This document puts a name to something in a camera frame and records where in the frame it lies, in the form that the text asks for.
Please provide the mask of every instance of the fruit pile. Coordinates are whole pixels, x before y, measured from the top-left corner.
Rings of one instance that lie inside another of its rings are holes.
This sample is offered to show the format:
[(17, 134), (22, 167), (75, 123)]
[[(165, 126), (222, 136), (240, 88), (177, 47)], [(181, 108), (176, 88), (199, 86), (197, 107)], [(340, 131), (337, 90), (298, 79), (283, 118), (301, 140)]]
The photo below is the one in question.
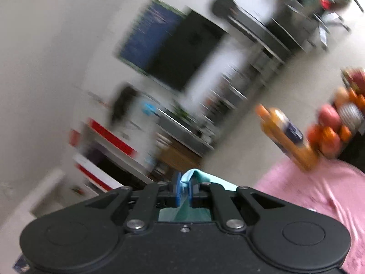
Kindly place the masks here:
[(365, 113), (365, 90), (339, 87), (332, 104), (323, 105), (318, 112), (318, 123), (307, 129), (310, 145), (327, 158), (335, 158), (356, 133)]

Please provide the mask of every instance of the red stripe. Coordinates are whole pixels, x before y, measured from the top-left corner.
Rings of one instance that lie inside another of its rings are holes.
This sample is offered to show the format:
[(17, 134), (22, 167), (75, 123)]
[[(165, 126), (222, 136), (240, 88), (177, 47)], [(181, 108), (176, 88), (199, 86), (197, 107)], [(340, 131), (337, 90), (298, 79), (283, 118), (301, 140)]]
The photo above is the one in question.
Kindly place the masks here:
[(82, 172), (84, 173), (87, 177), (89, 177), (91, 180), (95, 181), (95, 183), (97, 183), (99, 186), (101, 186), (103, 189), (107, 190), (107, 191), (111, 191), (112, 188), (108, 185), (106, 185), (104, 182), (102, 182), (99, 178), (97, 178), (96, 176), (94, 176), (92, 173), (90, 173), (88, 170), (86, 170), (83, 166), (79, 165), (78, 163), (76, 164), (76, 167)]
[(124, 152), (126, 155), (133, 157), (136, 154), (136, 151), (132, 147), (130, 147), (128, 144), (125, 144), (122, 140), (120, 140), (117, 136), (109, 132), (102, 125), (98, 124), (95, 120), (90, 119), (89, 126), (99, 135), (103, 136), (110, 143), (112, 143), (112, 145), (114, 145), (122, 152)]

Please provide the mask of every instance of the black round object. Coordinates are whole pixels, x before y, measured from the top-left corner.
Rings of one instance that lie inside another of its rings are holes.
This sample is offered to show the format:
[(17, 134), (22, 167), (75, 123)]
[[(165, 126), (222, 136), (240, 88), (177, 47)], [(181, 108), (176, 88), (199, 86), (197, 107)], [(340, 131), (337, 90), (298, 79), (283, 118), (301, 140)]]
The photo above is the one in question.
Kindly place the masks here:
[(22, 232), (23, 254), (47, 272), (80, 270), (106, 257), (118, 242), (116, 226), (108, 220), (63, 221), (40, 218)]
[(294, 271), (318, 272), (343, 262), (351, 239), (340, 222), (307, 209), (285, 210), (265, 210), (253, 228), (252, 243), (263, 257)]
[(237, 8), (236, 2), (233, 0), (214, 0), (210, 9), (213, 14), (219, 18), (228, 18)]

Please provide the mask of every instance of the chair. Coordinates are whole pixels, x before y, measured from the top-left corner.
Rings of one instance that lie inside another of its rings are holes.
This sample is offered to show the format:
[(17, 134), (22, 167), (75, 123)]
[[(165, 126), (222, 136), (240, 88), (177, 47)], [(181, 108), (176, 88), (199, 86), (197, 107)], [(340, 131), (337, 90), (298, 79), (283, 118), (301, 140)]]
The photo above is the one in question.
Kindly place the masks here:
[[(333, 0), (306, 0), (304, 3), (298, 0), (287, 0), (286, 5), (292, 11), (292, 23), (300, 24), (303, 20), (316, 21), (318, 24), (319, 38), (324, 50), (328, 50), (327, 36), (330, 33), (329, 26), (337, 25), (344, 27), (348, 32), (350, 28), (344, 24), (344, 20), (330, 8)], [(315, 46), (311, 40), (307, 40), (312, 46)]]

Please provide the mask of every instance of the pink fruit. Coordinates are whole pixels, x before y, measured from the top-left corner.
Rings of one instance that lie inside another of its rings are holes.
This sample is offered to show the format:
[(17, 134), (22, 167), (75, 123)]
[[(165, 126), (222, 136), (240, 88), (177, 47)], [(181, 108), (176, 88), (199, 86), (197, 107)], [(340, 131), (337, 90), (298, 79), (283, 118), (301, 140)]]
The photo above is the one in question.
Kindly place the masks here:
[(335, 108), (330, 104), (324, 104), (318, 114), (318, 122), (324, 127), (330, 127), (335, 132), (341, 127), (341, 119)]

